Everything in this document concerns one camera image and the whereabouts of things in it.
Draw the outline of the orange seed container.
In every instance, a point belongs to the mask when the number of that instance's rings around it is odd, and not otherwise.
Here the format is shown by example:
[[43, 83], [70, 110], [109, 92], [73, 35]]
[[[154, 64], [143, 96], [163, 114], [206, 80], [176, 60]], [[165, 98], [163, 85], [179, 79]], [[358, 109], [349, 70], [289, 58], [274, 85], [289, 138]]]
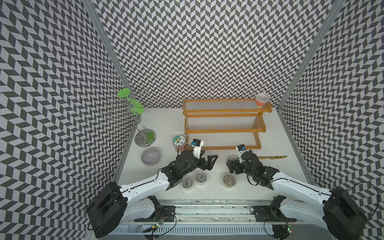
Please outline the orange seed container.
[[234, 162], [237, 159], [238, 159], [238, 156], [236, 156], [236, 155], [229, 155], [228, 158], [227, 158], [227, 163]]

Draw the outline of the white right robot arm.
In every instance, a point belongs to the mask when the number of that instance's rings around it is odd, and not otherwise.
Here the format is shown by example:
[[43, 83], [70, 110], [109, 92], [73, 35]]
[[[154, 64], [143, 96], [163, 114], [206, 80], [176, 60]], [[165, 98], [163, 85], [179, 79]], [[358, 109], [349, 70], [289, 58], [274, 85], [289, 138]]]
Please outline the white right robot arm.
[[281, 192], [268, 206], [269, 221], [301, 220], [329, 231], [337, 240], [360, 239], [368, 223], [347, 190], [329, 190], [296, 180], [264, 166], [252, 151], [239, 151], [239, 157], [227, 161], [227, 167], [232, 174], [246, 174], [258, 186]]

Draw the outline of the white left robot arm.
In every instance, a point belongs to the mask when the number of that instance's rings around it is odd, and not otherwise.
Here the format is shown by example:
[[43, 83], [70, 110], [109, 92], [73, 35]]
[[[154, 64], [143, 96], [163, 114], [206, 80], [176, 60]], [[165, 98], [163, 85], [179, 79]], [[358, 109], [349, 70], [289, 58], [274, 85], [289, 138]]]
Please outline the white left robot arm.
[[217, 159], [218, 155], [209, 155], [205, 159], [185, 150], [152, 177], [121, 186], [110, 182], [87, 206], [88, 230], [99, 239], [111, 233], [124, 218], [130, 221], [151, 217], [156, 211], [151, 196], [174, 188], [185, 175], [196, 169], [212, 170]]

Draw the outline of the red seed container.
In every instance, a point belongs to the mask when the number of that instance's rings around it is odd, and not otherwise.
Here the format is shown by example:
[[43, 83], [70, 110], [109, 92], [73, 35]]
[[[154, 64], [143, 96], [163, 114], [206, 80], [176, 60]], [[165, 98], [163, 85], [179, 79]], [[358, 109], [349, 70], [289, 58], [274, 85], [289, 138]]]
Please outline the red seed container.
[[258, 93], [255, 96], [255, 105], [258, 108], [264, 108], [269, 101], [270, 101], [270, 97], [266, 93]]

